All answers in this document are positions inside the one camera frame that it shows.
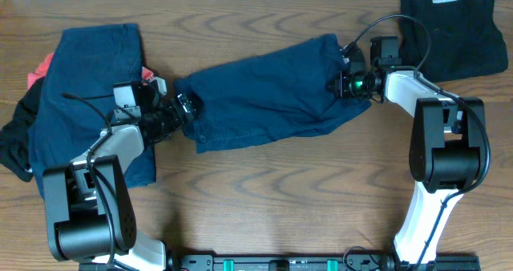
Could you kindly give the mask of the navy blue shorts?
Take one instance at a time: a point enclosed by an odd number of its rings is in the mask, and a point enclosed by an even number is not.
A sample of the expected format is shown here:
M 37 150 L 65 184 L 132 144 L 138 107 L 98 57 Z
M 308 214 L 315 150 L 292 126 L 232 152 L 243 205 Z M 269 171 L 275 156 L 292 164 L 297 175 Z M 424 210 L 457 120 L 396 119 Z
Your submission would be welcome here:
M 323 136 L 366 111 L 368 100 L 338 99 L 326 85 L 346 71 L 335 34 L 267 55 L 197 71 L 173 83 L 197 107 L 184 127 L 199 153 Z

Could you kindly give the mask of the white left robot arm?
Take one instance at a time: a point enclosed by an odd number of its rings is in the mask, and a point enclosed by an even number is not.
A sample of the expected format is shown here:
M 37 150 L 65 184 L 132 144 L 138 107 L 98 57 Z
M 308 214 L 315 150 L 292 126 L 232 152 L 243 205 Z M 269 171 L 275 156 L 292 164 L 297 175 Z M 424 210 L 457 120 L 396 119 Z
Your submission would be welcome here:
M 81 270 L 178 270 L 164 242 L 138 230 L 125 180 L 132 161 L 197 117 L 184 93 L 166 99 L 166 84 L 116 83 L 115 109 L 99 138 L 42 176 L 49 249 Z

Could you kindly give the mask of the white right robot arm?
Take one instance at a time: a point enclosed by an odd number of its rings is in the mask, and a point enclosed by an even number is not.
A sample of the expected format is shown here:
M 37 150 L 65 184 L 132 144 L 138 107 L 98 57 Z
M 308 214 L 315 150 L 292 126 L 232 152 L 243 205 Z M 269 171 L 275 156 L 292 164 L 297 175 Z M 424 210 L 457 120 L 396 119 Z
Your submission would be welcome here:
M 394 36 L 371 40 L 371 68 L 352 42 L 341 50 L 349 68 L 326 86 L 338 99 L 390 102 L 412 116 L 409 166 L 414 193 L 391 251 L 375 263 L 380 270 L 463 270 L 469 259 L 436 255 L 443 229 L 463 195 L 486 177 L 491 147 L 483 101 L 444 91 L 406 66 Z

